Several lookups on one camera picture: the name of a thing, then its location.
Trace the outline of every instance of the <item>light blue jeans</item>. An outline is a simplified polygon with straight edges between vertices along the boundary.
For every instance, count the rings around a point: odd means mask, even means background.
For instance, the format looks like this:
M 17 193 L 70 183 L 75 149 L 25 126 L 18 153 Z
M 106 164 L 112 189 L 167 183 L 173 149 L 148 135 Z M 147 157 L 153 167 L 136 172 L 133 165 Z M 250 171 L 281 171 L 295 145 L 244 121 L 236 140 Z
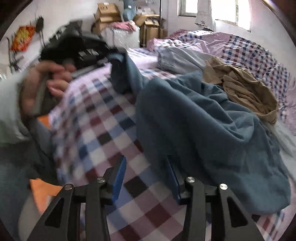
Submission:
M 188 74 L 197 70 L 203 72 L 205 60 L 211 57 L 213 55 L 191 49 L 168 47 L 159 52 L 157 67 L 177 74 Z

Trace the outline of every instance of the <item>stuffed toy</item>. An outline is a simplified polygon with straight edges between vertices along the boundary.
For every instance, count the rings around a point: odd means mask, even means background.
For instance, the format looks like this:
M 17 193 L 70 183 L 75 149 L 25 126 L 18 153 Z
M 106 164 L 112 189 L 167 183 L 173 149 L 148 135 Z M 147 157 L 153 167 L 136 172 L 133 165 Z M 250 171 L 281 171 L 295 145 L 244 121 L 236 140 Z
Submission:
M 123 1 L 123 12 L 121 14 L 121 21 L 126 22 L 133 20 L 136 15 L 137 7 L 134 1 L 136 0 L 119 0 Z

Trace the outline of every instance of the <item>window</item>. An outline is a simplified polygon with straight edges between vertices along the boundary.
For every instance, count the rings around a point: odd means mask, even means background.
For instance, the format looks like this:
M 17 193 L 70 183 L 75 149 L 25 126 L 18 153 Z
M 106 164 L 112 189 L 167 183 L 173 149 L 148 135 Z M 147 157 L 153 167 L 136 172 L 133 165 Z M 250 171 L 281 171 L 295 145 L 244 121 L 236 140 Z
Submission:
M 195 17 L 197 2 L 198 0 L 179 0 L 179 15 Z M 251 11 L 249 0 L 211 0 L 211 2 L 213 19 L 250 30 Z

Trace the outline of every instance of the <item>beige clothing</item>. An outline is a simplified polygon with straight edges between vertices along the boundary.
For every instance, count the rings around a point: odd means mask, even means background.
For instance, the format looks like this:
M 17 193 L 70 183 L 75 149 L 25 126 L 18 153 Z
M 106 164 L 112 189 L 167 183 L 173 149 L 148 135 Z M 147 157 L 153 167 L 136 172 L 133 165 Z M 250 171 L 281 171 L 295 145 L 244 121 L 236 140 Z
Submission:
M 240 67 L 225 64 L 218 57 L 206 61 L 203 81 L 222 84 L 228 98 L 253 111 L 261 120 L 275 124 L 278 104 L 272 91 Z

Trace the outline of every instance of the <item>hand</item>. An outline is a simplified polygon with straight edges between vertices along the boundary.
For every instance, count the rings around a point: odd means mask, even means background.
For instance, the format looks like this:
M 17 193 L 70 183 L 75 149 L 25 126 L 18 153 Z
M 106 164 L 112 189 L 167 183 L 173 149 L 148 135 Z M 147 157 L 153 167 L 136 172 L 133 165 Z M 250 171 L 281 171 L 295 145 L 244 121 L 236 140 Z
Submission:
M 49 72 L 53 73 L 53 79 L 47 80 L 46 86 L 53 96 L 61 100 L 69 86 L 69 82 L 72 80 L 71 72 L 75 70 L 76 68 L 72 64 L 62 66 L 53 61 L 42 61 L 33 67 L 24 80 L 23 89 L 20 94 L 21 115 L 28 116 L 32 111 L 40 81 L 42 81 L 45 74 Z

